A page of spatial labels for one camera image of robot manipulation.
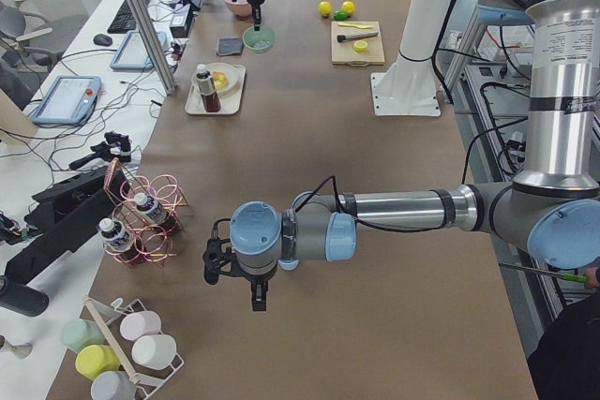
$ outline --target white tray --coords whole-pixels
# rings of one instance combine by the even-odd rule
[[[218,112],[207,112],[204,109],[203,100],[200,97],[200,92],[196,87],[196,82],[192,79],[185,111],[187,114],[204,114],[207,116],[228,116],[236,114],[242,103],[242,93],[244,92],[244,79],[246,78],[246,67],[242,65],[232,65],[238,73],[237,82],[232,89],[224,94],[219,94],[218,99],[221,103],[221,109]]]

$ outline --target white plate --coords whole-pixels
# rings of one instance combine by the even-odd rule
[[[227,77],[227,84],[221,89],[217,89],[219,94],[225,94],[232,90],[239,80],[237,69],[233,65],[227,63],[209,63],[206,68],[212,74],[213,72],[222,72]]]

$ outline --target mug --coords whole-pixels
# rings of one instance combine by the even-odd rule
[[[63,326],[60,342],[69,350],[79,353],[88,346],[104,344],[104,335],[94,321],[74,319]]]
[[[118,370],[121,363],[110,346],[87,346],[77,355],[75,369],[94,381],[102,372]]]
[[[134,400],[137,388],[125,372],[103,372],[92,383],[93,400]]]
[[[127,341],[135,341],[148,334],[159,334],[160,325],[160,316],[154,311],[138,311],[121,320],[120,330]]]
[[[169,366],[176,354],[177,344],[168,334],[142,336],[135,341],[131,350],[133,361],[155,370]]]

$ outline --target green lime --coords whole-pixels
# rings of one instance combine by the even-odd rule
[[[346,21],[348,19],[348,13],[339,9],[334,13],[334,21]]]

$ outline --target green bowl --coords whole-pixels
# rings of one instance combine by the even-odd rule
[[[266,25],[261,25],[261,30],[257,32],[252,26],[244,32],[242,40],[244,45],[254,53],[265,53],[269,52],[275,44],[275,32]]]

